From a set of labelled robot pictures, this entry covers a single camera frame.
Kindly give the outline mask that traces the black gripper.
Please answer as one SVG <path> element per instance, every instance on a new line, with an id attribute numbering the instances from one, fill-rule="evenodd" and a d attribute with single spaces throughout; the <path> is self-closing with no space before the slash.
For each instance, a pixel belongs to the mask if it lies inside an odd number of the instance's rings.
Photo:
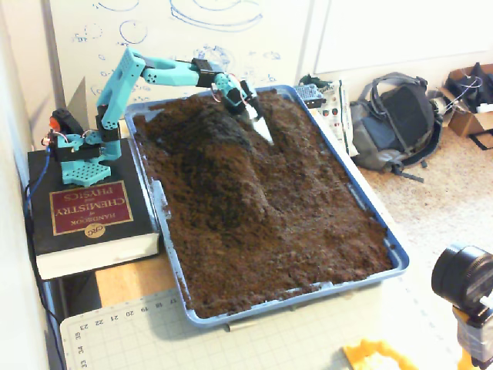
<path id="1" fill-rule="evenodd" d="M 242 115 L 244 122 L 271 146 L 274 145 L 257 98 L 257 91 L 249 82 L 246 80 L 235 82 L 228 79 L 225 87 L 225 99 L 225 108 L 229 113 L 236 115 L 244 111 Z"/>

